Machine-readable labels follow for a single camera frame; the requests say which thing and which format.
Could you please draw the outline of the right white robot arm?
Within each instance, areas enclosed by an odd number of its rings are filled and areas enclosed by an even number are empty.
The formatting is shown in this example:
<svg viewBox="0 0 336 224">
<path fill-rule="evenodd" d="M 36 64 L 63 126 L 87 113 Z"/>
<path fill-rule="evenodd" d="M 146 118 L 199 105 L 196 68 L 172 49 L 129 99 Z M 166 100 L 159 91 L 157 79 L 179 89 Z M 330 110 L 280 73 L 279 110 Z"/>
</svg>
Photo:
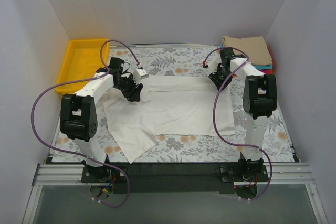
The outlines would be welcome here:
<svg viewBox="0 0 336 224">
<path fill-rule="evenodd" d="M 277 108 L 277 85 L 274 74 L 264 74 L 250 62 L 249 56 L 238 48 L 219 47 L 220 62 L 207 63 L 203 68 L 209 68 L 210 80 L 217 87 L 217 95 L 213 105 L 213 126 L 218 137 L 221 137 L 216 125 L 216 106 L 220 93 L 228 87 L 236 75 L 244 82 L 243 109 L 247 114 L 246 138 L 244 144 L 234 144 L 222 139 L 225 143 L 242 148 L 240 158 L 232 168 L 232 173 L 242 180 L 248 181 L 263 171 L 263 157 L 267 156 L 262 149 L 266 124 Z"/>
</svg>

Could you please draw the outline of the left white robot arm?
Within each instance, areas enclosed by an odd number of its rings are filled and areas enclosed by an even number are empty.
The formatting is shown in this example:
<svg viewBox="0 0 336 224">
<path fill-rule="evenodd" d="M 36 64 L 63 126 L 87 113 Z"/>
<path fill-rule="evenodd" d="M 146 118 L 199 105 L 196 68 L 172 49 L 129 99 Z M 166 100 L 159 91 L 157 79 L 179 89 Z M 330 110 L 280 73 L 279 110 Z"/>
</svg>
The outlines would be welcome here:
<svg viewBox="0 0 336 224">
<path fill-rule="evenodd" d="M 108 67 L 96 71 L 95 80 L 74 94 L 64 94 L 61 100 L 60 131 L 79 147 L 89 175 L 94 175 L 100 182 L 108 181 L 112 170 L 104 164 L 108 157 L 94 138 L 98 129 L 96 103 L 110 88 L 121 91 L 129 102 L 141 101 L 141 80 L 149 76 L 142 67 L 130 73 L 124 65 L 124 60 L 111 58 Z"/>
</svg>

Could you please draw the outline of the white t shirt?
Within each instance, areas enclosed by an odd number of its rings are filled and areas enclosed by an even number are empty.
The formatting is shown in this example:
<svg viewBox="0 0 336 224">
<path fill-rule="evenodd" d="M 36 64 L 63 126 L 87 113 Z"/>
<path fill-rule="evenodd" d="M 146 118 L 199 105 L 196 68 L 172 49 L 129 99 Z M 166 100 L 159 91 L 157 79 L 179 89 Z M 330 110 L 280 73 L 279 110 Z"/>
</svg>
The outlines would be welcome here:
<svg viewBox="0 0 336 224">
<path fill-rule="evenodd" d="M 208 77 L 150 76 L 140 102 L 129 102 L 116 88 L 103 104 L 107 127 L 129 163 L 158 143 L 158 135 L 215 136 L 212 113 L 217 88 Z M 221 135 L 234 135 L 230 91 L 216 106 Z"/>
</svg>

